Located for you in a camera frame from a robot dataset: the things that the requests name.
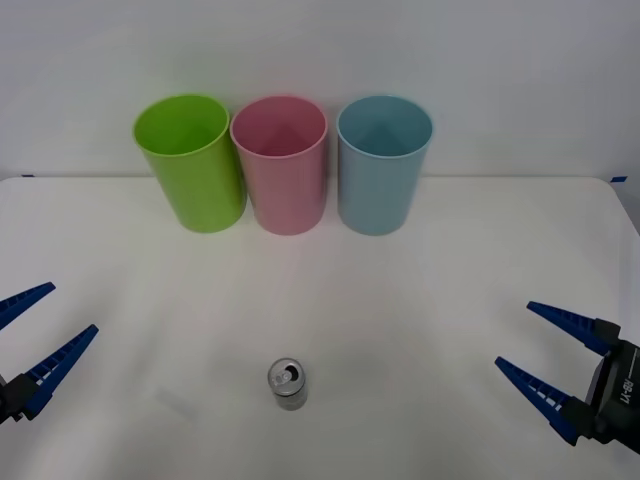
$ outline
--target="white table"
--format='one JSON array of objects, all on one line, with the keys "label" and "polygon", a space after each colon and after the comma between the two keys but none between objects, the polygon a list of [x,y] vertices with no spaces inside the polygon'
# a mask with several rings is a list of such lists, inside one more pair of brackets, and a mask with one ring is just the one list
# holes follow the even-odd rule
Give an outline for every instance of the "white table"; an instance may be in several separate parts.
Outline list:
[{"label": "white table", "polygon": [[[525,308],[640,341],[640,242],[588,178],[429,178],[400,231],[311,232],[250,209],[200,235],[153,179],[0,183],[0,298],[58,289],[0,334],[5,378],[100,333],[33,422],[0,427],[6,480],[636,479],[617,443],[566,445],[493,365],[583,397],[598,362]],[[306,367],[279,410],[270,363]]]}]

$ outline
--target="pull tab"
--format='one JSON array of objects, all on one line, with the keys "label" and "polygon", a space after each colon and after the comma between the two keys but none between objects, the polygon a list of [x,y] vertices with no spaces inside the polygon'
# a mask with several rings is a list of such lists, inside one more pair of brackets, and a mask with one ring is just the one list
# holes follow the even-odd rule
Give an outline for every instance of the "pull tab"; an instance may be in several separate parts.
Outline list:
[{"label": "pull tab", "polygon": [[273,384],[280,386],[288,383],[293,378],[293,374],[288,370],[282,370],[273,375]]}]

